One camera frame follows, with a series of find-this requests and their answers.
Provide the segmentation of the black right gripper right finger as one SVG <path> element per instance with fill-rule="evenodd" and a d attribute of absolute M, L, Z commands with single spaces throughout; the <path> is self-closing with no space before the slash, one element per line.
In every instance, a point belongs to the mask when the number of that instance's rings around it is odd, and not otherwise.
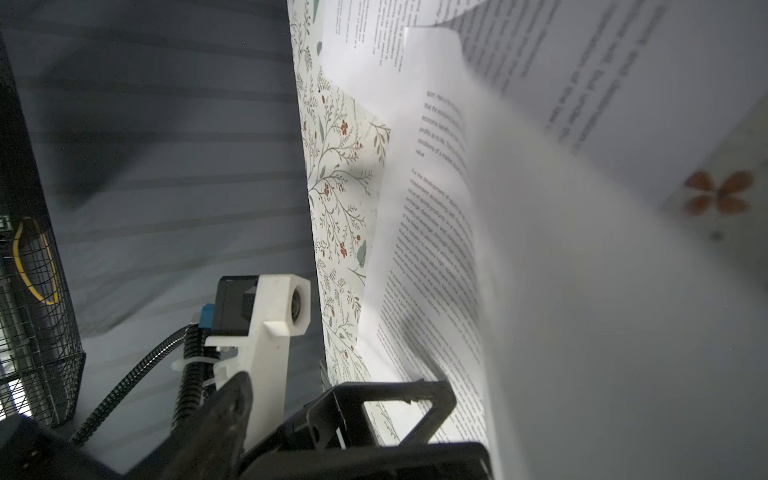
<path fill-rule="evenodd" d="M 479 443 L 276 451 L 245 462 L 241 479 L 492 479 Z"/>

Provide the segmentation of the printed paper sheet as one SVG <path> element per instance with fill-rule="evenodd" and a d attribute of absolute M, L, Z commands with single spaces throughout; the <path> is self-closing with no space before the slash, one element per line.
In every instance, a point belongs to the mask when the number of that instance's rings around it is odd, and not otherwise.
<path fill-rule="evenodd" d="M 498 479 L 763 479 L 767 293 L 406 32 L 358 351 Z"/>

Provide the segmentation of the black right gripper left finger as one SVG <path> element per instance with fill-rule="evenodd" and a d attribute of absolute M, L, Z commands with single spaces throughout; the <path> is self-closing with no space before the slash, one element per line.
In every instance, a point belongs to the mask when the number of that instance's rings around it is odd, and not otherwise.
<path fill-rule="evenodd" d="M 130 479 L 234 479 L 251 408 L 250 377 L 235 374 L 150 455 Z"/>

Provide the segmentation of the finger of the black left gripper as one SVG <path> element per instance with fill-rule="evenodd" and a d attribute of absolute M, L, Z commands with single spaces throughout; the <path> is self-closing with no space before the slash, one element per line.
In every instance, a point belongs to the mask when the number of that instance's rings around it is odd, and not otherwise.
<path fill-rule="evenodd" d="M 346 382 L 332 387 L 306 408 L 305 426 L 313 445 L 325 448 L 336 432 L 347 446 L 375 446 L 377 440 L 365 405 L 372 402 L 426 401 L 430 408 L 399 441 L 401 446 L 425 445 L 453 412 L 457 400 L 447 381 Z"/>

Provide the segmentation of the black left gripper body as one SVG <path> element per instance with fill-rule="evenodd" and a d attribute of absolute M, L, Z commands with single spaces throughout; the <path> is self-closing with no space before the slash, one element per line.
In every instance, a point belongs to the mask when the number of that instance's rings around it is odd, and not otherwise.
<path fill-rule="evenodd" d="M 332 420 L 314 421 L 306 415 L 296 414 L 245 451 L 239 473 L 244 474 L 257 460 L 272 453 L 322 450 L 334 435 L 335 427 Z"/>

